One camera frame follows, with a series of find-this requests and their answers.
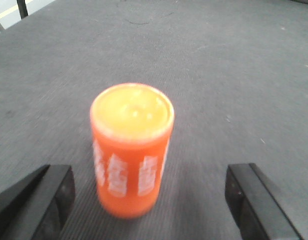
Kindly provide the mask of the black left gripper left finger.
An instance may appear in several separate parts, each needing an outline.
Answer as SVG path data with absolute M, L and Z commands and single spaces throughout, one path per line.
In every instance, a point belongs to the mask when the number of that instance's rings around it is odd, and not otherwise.
M 72 211 L 70 165 L 43 165 L 0 193 L 0 240 L 56 240 Z

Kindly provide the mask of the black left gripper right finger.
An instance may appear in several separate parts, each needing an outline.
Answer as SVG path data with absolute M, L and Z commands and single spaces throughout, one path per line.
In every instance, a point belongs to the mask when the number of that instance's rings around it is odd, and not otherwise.
M 302 240 L 255 163 L 230 164 L 225 199 L 244 240 Z

